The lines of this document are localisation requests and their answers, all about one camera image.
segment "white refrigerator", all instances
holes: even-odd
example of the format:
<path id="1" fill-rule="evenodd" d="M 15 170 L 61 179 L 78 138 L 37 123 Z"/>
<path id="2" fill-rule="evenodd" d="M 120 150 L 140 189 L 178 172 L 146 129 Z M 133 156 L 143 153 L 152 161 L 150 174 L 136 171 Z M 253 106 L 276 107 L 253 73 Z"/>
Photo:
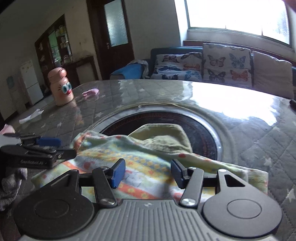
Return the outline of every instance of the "white refrigerator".
<path id="1" fill-rule="evenodd" d="M 43 98 L 43 94 L 37 80 L 32 60 L 24 63 L 20 67 L 20 71 L 22 73 L 22 79 L 26 89 L 27 97 L 29 98 L 30 104 L 33 106 Z"/>

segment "cartoon eye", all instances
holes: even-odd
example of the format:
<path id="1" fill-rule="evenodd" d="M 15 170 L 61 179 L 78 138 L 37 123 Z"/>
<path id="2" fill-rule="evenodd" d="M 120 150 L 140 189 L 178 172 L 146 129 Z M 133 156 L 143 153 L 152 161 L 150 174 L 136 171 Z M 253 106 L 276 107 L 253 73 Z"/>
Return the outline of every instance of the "cartoon eye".
<path id="1" fill-rule="evenodd" d="M 69 89 L 69 87 L 68 87 L 66 84 L 64 84 L 64 85 L 62 86 L 62 91 L 63 91 L 64 94 L 67 93 L 68 89 Z"/>
<path id="2" fill-rule="evenodd" d="M 70 82 L 67 83 L 68 87 L 69 87 L 69 90 L 72 90 L 72 85 Z"/>

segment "sofa armrest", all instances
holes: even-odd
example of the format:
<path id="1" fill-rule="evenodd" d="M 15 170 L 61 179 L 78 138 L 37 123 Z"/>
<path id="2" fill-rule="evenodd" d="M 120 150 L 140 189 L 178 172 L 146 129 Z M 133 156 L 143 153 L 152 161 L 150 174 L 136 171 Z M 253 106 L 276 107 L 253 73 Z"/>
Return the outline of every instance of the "sofa armrest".
<path id="1" fill-rule="evenodd" d="M 114 71 L 110 75 L 110 79 L 141 79 L 143 71 L 144 67 L 141 64 L 129 64 L 127 66 L 124 66 L 123 68 Z"/>

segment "pink cartoon bottle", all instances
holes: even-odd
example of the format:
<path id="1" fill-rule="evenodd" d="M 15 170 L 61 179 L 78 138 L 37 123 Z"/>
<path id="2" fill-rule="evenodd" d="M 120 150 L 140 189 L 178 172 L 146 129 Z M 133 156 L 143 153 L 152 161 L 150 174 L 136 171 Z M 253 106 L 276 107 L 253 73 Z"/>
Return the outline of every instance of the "pink cartoon bottle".
<path id="1" fill-rule="evenodd" d="M 66 75 L 67 71 L 61 67 L 51 70 L 47 75 L 57 106 L 65 105 L 74 99 L 72 86 Z"/>

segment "table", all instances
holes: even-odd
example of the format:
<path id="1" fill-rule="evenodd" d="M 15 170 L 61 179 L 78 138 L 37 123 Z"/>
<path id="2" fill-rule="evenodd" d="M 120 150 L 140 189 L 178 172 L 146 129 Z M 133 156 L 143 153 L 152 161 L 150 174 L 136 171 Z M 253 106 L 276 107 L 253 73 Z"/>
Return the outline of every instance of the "table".
<path id="1" fill-rule="evenodd" d="M 99 95 L 84 100 L 81 93 L 91 88 L 98 88 Z M 192 107 L 211 119 L 223 136 L 220 138 L 229 142 L 222 161 L 269 173 L 268 194 L 284 212 L 277 238 L 296 240 L 296 112 L 288 99 L 179 80 L 96 81 L 73 92 L 75 101 L 62 107 L 49 104 L 39 121 L 24 125 L 21 131 L 59 137 L 68 146 L 79 132 L 94 128 L 104 116 L 131 106 L 173 103 Z M 31 188 L 30 182 L 23 183 L 20 195 Z"/>

